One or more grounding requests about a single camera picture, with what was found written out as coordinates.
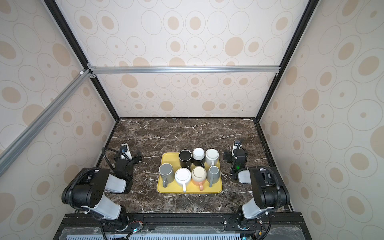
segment wall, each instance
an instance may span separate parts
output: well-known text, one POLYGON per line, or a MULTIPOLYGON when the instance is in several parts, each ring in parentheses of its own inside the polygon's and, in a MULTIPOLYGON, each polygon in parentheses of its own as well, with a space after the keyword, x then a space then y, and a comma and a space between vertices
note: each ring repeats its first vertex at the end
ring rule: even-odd
POLYGON ((253 117, 274 73, 99 74, 120 117, 253 117))
POLYGON ((384 235, 383 9, 322 1, 261 120, 314 240, 384 235))
POLYGON ((96 165, 115 121, 90 80, 0 177, 0 239, 50 240, 64 214, 64 188, 96 165))
POLYGON ((307 0, 60 0, 94 66, 279 65, 307 0))
POLYGON ((0 3, 0 153, 82 69, 37 0, 0 3))

